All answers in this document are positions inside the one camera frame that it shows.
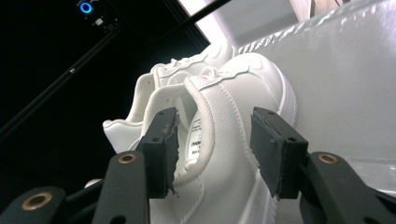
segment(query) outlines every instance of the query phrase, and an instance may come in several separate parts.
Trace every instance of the white surface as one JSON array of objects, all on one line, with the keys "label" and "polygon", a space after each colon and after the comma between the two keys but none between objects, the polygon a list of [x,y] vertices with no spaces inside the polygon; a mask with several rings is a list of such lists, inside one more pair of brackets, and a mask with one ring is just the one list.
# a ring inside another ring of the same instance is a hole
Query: white surface
[{"label": "white surface", "polygon": [[[193,15],[212,0],[179,0]],[[239,48],[297,23],[290,0],[233,0],[197,22],[209,42],[227,40]]]},{"label": "white surface", "polygon": [[[396,195],[396,2],[360,0],[242,47],[273,61],[299,103],[309,152],[346,159],[370,187]],[[278,205],[277,222],[295,203]]]}]

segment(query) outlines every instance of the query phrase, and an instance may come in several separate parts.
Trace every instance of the shoe tongue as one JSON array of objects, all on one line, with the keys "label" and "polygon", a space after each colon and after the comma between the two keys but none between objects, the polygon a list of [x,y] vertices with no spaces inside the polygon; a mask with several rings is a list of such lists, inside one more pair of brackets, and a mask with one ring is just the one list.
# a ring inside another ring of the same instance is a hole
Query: shoe tongue
[{"label": "shoe tongue", "polygon": [[184,71],[177,72],[168,79],[166,86],[183,83],[184,79],[190,75],[190,73]]},{"label": "shoe tongue", "polygon": [[186,173],[186,160],[191,157],[186,152],[188,141],[190,139],[191,125],[195,122],[195,114],[197,113],[197,105],[190,95],[180,95],[175,99],[175,107],[179,115],[180,123],[177,127],[178,143],[179,143],[179,159],[177,162],[176,175],[184,175]]},{"label": "shoe tongue", "polygon": [[184,169],[187,172],[198,160],[201,149],[201,133],[201,114],[197,111],[191,122],[185,149],[186,160],[184,163]]}]

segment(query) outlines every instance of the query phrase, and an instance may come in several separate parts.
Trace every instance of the blue light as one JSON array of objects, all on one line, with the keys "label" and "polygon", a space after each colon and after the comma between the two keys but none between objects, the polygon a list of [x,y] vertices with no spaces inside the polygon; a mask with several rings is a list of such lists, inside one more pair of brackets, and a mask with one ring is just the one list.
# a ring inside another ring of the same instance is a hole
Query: blue light
[{"label": "blue light", "polygon": [[92,6],[89,3],[83,3],[79,5],[79,9],[81,9],[81,11],[85,14],[92,12]]}]

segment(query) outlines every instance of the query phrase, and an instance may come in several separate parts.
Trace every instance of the black rod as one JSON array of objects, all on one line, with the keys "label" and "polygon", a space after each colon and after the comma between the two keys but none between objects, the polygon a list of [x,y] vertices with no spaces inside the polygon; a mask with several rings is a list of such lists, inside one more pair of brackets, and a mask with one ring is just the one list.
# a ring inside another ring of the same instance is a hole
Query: black rod
[{"label": "black rod", "polygon": [[21,110],[0,130],[0,143],[15,131],[26,119],[29,118],[41,105],[43,105],[57,90],[59,90],[78,70],[82,68],[96,53],[98,53],[110,40],[123,28],[122,24],[114,28],[108,35],[99,41],[93,48],[85,53],[66,72],[43,90],[29,105]]},{"label": "black rod", "polygon": [[217,1],[210,3],[209,5],[207,5],[206,7],[202,8],[201,10],[196,12],[194,15],[189,17],[188,19],[184,20],[181,24],[174,27],[172,30],[166,32],[165,34],[161,35],[158,38],[153,38],[152,41],[153,42],[161,42],[162,40],[173,35],[174,33],[178,32],[180,30],[183,30],[186,27],[198,22],[203,17],[209,15],[210,13],[212,13],[213,11],[217,10],[218,8],[224,6],[226,3],[230,2],[230,1],[231,0],[217,0]]}]

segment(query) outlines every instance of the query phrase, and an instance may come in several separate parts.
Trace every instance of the shoe lace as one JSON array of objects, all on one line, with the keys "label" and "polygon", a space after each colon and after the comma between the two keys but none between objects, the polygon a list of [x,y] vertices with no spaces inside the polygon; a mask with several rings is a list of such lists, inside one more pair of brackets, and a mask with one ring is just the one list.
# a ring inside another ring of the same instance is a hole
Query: shoe lace
[{"label": "shoe lace", "polygon": [[190,57],[190,58],[182,58],[180,60],[176,60],[176,59],[171,59],[171,62],[168,64],[164,64],[163,67],[165,68],[165,70],[167,69],[167,67],[176,67],[179,65],[182,65],[184,63],[188,63],[189,61],[193,61],[195,60],[196,55]]}]

